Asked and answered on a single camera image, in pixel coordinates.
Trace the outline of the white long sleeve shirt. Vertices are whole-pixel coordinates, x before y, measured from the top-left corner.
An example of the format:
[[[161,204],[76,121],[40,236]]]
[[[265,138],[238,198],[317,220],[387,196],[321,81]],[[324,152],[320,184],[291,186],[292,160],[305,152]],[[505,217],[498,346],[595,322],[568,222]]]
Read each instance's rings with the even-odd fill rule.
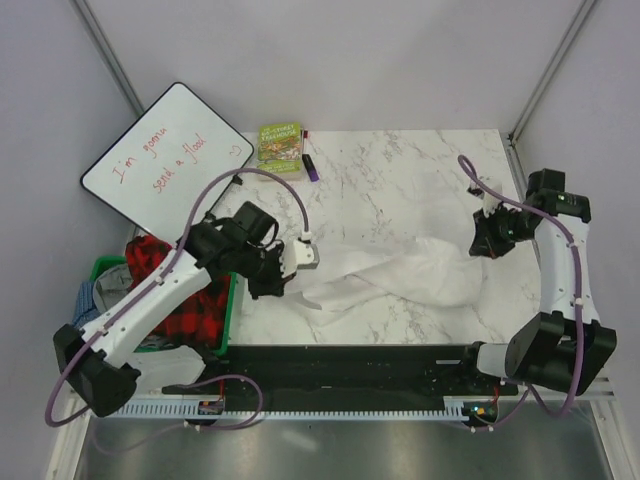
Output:
[[[434,307],[474,303],[482,263],[438,238],[418,238],[397,250],[345,244],[319,246],[319,265],[285,287],[285,298],[311,310],[338,313],[392,295]]]

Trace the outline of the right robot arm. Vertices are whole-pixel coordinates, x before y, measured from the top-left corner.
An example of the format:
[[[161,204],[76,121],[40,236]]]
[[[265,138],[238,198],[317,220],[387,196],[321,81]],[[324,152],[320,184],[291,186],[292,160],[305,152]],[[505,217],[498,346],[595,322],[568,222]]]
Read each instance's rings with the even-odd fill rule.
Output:
[[[530,174],[523,203],[504,197],[498,183],[477,177],[468,191],[482,199],[473,215],[472,257],[498,259],[519,242],[532,241],[541,274],[538,312],[507,343],[476,344],[476,359],[458,368],[458,381],[477,394],[495,377],[582,395],[617,346],[617,334],[599,321],[589,285],[586,242],[591,208],[587,197],[565,189],[561,171]]]

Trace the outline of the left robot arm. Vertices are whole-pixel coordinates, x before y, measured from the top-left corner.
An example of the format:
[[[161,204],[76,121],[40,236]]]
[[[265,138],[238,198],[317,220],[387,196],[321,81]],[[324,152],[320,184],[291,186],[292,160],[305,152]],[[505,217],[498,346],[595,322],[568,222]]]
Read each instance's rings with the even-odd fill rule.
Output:
[[[128,362],[145,337],[194,293],[222,275],[244,277],[255,298],[281,296],[291,279],[280,241],[264,246],[278,222],[251,202],[232,217],[191,226],[178,247],[115,307],[77,329],[65,324],[53,336],[59,385],[69,384],[87,410],[106,417],[134,395],[141,371]]]

